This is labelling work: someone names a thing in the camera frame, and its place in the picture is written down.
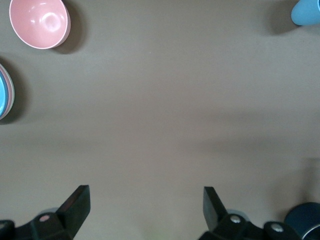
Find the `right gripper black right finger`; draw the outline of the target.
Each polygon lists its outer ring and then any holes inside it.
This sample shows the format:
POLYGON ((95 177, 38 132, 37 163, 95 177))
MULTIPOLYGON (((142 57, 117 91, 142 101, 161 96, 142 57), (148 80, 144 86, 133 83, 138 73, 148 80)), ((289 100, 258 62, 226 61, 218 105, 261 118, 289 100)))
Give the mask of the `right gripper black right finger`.
POLYGON ((300 240, 292 227, 277 221, 267 221, 257 227, 237 213, 228 213, 216 190, 203 188, 203 215, 208 231, 201 240, 300 240))

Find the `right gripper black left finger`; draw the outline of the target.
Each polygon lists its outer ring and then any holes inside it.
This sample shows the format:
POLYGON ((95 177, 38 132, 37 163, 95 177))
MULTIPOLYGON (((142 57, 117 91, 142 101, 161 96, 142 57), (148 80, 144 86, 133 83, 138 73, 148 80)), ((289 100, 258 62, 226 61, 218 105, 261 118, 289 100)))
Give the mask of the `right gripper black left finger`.
POLYGON ((90 187, 80 185, 55 212, 43 212, 19 227, 0 221, 2 240, 73 240, 90 213, 90 187))

